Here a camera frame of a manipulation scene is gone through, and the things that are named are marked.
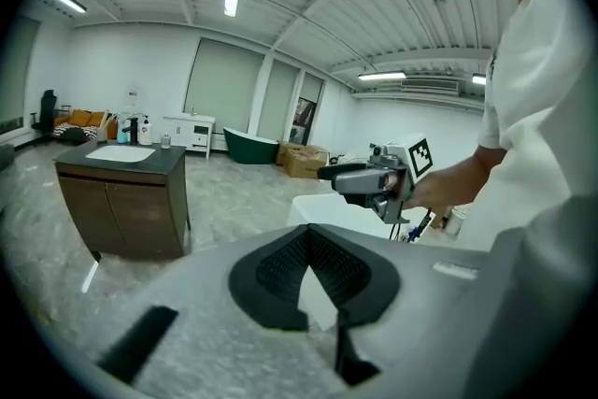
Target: floor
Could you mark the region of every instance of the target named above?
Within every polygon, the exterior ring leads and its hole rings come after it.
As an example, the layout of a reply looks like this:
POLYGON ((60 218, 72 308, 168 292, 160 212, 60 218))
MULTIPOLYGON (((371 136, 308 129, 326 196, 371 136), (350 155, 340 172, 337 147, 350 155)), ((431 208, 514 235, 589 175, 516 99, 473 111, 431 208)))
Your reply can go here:
MULTIPOLYGON (((0 246, 23 302, 42 322, 82 348, 86 325, 117 311, 170 262, 134 262, 105 256, 86 293, 81 285, 93 258, 71 220, 53 159, 73 148, 50 143, 21 150, 0 173, 0 246)), ((287 177, 273 165, 236 164, 229 156, 186 157, 192 220, 191 250, 242 241, 284 227, 293 197, 331 192, 330 184, 287 177)))

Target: wooden cabinet door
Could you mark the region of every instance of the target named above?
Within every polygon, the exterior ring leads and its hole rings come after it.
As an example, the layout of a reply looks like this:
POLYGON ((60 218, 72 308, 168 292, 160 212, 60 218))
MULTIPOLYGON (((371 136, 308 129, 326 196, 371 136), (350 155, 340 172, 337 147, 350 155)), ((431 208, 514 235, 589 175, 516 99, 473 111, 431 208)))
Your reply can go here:
POLYGON ((182 247, 165 186, 106 182, 122 237, 135 256, 180 256, 182 247))
POLYGON ((59 176, 66 206, 90 251, 126 254, 127 247, 112 216, 104 181, 59 176))

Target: white pillar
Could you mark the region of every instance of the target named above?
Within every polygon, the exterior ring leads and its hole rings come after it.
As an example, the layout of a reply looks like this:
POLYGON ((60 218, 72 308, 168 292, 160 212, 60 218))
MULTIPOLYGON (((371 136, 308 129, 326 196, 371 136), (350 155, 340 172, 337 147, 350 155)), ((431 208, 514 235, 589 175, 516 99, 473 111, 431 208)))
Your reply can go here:
POLYGON ((274 52, 268 52, 263 57, 262 66, 258 73, 258 80, 255 83, 253 90, 253 101, 251 102, 251 112, 249 114, 249 126, 247 133, 249 135, 258 134, 258 126, 260 125, 260 117, 262 116, 263 99, 265 98, 265 91, 268 88, 268 80, 270 79, 270 72, 272 72, 272 64, 274 62, 274 52))
POLYGON ((291 102, 289 103, 289 110, 287 111, 287 120, 284 124, 284 134, 282 134, 282 139, 284 141, 289 141, 289 136, 291 136, 292 121, 295 118, 295 110, 297 109, 297 102, 299 101, 299 95, 301 94, 305 77, 306 70, 302 68, 299 70, 295 79, 295 85, 292 88, 291 102))

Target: window blind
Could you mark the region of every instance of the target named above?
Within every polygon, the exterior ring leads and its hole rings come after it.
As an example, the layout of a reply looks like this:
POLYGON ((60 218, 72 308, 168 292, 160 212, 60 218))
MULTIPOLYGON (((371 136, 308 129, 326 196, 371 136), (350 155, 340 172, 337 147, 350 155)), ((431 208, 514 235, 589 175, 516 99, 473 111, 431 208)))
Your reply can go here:
POLYGON ((253 91, 263 56, 211 40, 202 40, 193 63, 185 112, 215 117, 222 127, 247 132, 253 91))
POLYGON ((0 133, 23 124, 27 67, 38 27, 38 21, 17 16, 0 44, 0 133))
POLYGON ((292 89, 298 73, 297 68, 274 61, 263 99, 258 136, 271 140, 282 139, 292 89))
POLYGON ((320 98, 321 84, 322 82, 319 78, 306 74, 299 96, 317 104, 318 98, 320 98))

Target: green bathtub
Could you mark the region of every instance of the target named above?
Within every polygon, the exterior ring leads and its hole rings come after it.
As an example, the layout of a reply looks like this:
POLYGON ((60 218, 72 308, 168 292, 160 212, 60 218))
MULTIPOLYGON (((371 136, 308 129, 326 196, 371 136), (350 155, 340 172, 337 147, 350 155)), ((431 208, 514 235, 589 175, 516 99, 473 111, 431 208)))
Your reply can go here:
POLYGON ((231 158, 240 164, 271 164, 277 154, 278 142, 223 128, 231 158))

